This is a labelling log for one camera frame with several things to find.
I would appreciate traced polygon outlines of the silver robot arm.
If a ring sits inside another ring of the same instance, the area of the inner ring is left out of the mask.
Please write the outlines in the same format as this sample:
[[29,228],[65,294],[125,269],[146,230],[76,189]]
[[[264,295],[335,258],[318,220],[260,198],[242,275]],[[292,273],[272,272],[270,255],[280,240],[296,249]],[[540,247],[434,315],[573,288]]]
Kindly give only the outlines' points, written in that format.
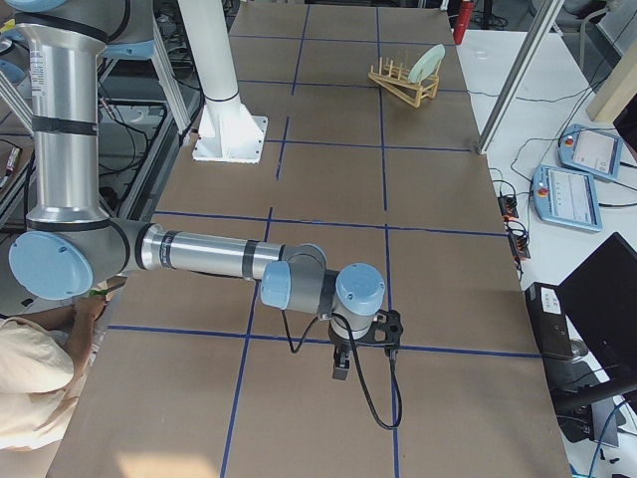
[[[358,348],[395,359],[402,328],[383,309],[385,284],[372,266],[331,270],[312,244],[290,246],[168,230],[153,223],[167,169],[146,160],[118,216],[100,196],[99,60],[153,64],[177,133],[193,114],[183,101],[149,1],[16,1],[16,28],[29,46],[31,129],[37,203],[11,245],[9,265],[30,293],[48,300],[82,294],[132,270],[172,269],[260,285],[262,302],[328,324],[333,377],[360,366]],[[138,191],[146,191],[139,198]]]

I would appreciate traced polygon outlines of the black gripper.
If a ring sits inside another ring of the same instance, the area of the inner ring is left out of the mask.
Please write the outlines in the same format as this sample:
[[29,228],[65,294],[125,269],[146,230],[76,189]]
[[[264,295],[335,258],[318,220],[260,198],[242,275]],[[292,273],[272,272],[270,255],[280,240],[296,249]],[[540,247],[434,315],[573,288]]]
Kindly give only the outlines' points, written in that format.
[[332,378],[346,380],[350,358],[357,356],[357,345],[352,329],[347,327],[328,327],[328,336],[334,345]]

